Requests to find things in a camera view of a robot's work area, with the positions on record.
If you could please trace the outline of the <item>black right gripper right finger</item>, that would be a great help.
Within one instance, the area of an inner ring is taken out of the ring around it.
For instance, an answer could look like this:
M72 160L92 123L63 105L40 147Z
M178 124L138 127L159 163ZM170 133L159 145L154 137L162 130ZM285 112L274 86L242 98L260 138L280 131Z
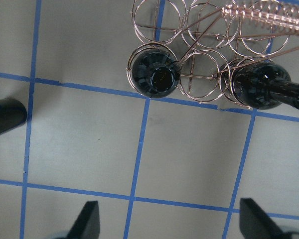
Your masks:
M245 239L284 239L286 237L252 198L240 199L239 229Z

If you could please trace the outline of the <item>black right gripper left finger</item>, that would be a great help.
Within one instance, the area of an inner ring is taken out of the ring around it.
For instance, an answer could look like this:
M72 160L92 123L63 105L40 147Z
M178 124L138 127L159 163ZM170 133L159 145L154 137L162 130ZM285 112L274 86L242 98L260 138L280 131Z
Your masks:
M67 234L67 238L98 239L99 235L100 216L98 201L88 201Z

